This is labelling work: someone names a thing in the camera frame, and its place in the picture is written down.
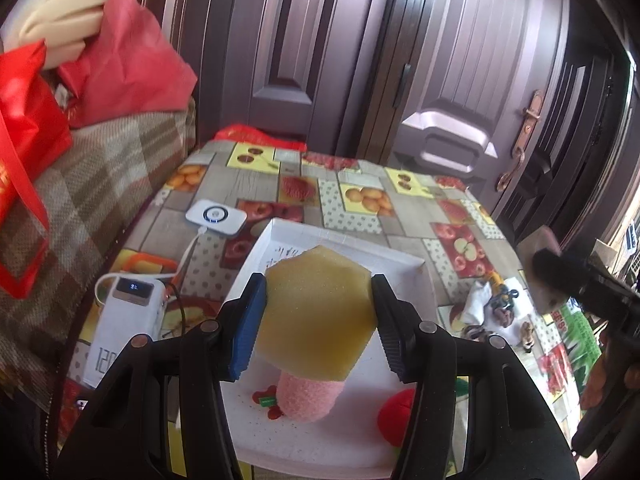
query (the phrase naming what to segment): white tray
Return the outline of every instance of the white tray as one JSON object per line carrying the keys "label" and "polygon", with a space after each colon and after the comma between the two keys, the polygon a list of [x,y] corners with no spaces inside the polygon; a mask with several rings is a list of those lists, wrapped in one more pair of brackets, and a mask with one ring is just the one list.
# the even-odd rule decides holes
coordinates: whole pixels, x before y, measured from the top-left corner
{"label": "white tray", "polygon": [[[396,296],[414,305],[423,320],[436,321],[433,283],[424,260],[309,225],[273,219],[247,257],[227,296],[239,298],[253,272],[323,245],[384,274]],[[380,435],[376,417],[382,404],[407,388],[387,365],[378,332],[347,378],[344,391],[324,419],[298,424],[285,416],[267,418],[252,401],[256,391],[277,384],[280,371],[254,352],[235,383],[222,383],[226,417],[238,460],[294,476],[324,479],[388,478],[396,454]]]}

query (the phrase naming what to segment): plaid fabric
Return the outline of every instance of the plaid fabric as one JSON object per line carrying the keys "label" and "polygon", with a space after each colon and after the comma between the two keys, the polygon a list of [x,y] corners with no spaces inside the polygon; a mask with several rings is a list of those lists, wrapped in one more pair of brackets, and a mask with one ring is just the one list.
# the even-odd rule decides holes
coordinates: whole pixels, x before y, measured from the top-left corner
{"label": "plaid fabric", "polygon": [[[82,296],[116,237],[194,145],[194,108],[146,113],[72,133],[73,147],[36,181],[49,214],[49,252],[31,295],[0,290],[0,376],[41,408]],[[0,227],[0,260],[18,275],[41,226],[16,203]]]}

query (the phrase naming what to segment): patterned tablecloth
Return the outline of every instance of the patterned tablecloth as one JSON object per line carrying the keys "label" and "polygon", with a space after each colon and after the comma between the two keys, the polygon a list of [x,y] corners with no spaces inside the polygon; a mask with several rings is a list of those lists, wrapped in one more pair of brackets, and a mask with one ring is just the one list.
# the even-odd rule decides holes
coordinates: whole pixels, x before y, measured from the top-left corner
{"label": "patterned tablecloth", "polygon": [[[111,270],[175,270],[197,231],[184,213],[201,198],[247,211],[248,223],[232,239],[209,232],[194,245],[181,285],[189,327],[217,314],[257,235],[274,217],[348,232],[423,258],[433,279],[440,322],[454,335],[464,328],[460,312],[472,283],[487,270],[495,269],[504,278],[514,276],[526,288],[512,247],[456,178],[227,140],[209,142],[178,168],[138,218]],[[453,241],[459,238],[466,241],[468,251],[454,247]],[[58,385],[63,389],[59,446],[78,418],[79,400],[91,394],[82,386],[81,377],[99,316],[94,304],[79,338],[69,343],[75,345],[73,358],[66,380]],[[534,313],[530,318],[535,327],[533,352],[527,354],[520,347],[514,350],[569,439],[580,411],[566,351],[551,316]],[[161,335],[179,333],[180,311],[174,302],[167,307]],[[452,472],[462,466],[467,410],[467,394],[459,388]],[[170,428],[172,464],[174,470],[180,470],[181,451],[175,451],[179,433]],[[245,468],[245,473],[263,478],[284,476],[258,467]]]}

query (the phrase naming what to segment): red plush toy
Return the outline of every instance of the red plush toy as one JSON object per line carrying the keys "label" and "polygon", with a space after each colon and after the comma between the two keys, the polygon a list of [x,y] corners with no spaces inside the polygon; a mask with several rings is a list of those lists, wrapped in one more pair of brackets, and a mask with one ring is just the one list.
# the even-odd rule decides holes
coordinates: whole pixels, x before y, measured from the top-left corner
{"label": "red plush toy", "polygon": [[396,393],[382,405],[378,412],[378,429],[384,439],[395,447],[402,446],[402,439],[409,424],[415,389]]}

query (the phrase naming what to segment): red plastic bag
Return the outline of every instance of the red plastic bag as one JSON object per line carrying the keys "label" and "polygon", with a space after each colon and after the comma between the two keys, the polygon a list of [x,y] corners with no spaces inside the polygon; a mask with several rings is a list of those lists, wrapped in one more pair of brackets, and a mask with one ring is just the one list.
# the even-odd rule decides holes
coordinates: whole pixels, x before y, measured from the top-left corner
{"label": "red plastic bag", "polygon": [[[0,56],[0,226],[19,196],[49,231],[47,211],[31,182],[71,146],[72,139],[64,113],[40,77],[45,56],[43,41]],[[46,250],[45,238],[20,278],[0,264],[0,287],[14,298],[26,298]]]}
{"label": "red plastic bag", "polygon": [[306,144],[304,142],[274,139],[246,124],[232,124],[231,126],[222,128],[216,133],[214,140],[234,140],[235,142],[247,142],[248,144],[256,144],[257,146],[271,146],[272,148],[306,152]]}
{"label": "red plastic bag", "polygon": [[184,110],[197,78],[137,0],[107,0],[100,34],[78,60],[58,67],[76,96],[73,128],[141,112]]}

